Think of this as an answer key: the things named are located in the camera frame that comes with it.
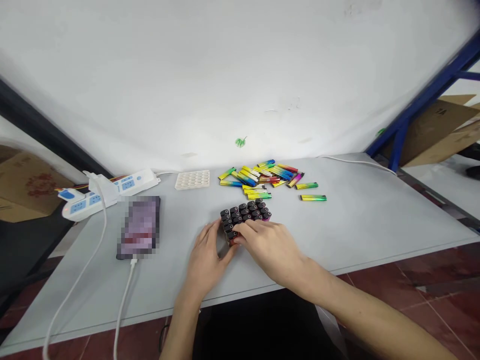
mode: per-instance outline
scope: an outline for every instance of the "brown cardboard box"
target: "brown cardboard box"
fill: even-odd
[[[480,103],[464,106],[475,95],[447,95],[417,117],[408,128],[400,166],[442,162],[480,140],[480,121],[460,127],[479,115]],[[387,158],[393,140],[381,152]]]
[[[0,145],[0,220],[46,217],[62,202],[54,189],[73,185],[37,156]]]

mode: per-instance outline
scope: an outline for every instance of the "smartphone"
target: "smartphone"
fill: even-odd
[[[128,215],[117,246],[119,260],[143,258],[158,247],[160,198],[136,196],[130,201]]]

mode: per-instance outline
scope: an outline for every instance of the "blue metal shelf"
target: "blue metal shelf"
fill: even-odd
[[[480,81],[480,73],[468,72],[480,60],[480,30],[435,76],[418,96],[392,121],[386,130],[368,147],[366,153],[374,157],[393,138],[388,168],[397,171],[409,125],[458,79]]]

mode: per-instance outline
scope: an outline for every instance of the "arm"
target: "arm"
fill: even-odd
[[[335,315],[384,359],[456,359],[420,326],[303,255],[282,224],[247,220],[235,241],[279,285]]]
[[[188,261],[186,279],[173,307],[173,316],[160,360],[192,358],[202,300],[220,281],[238,248],[238,245],[232,246],[224,258],[219,258],[219,225],[220,219],[207,224],[196,238]]]

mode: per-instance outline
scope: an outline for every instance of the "forearm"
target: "forearm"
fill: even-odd
[[[202,300],[189,296],[183,289],[173,308],[168,335],[160,360],[187,360],[192,358],[195,330]]]
[[[335,315],[383,359],[455,359],[399,311],[331,275],[313,260],[299,296]]]

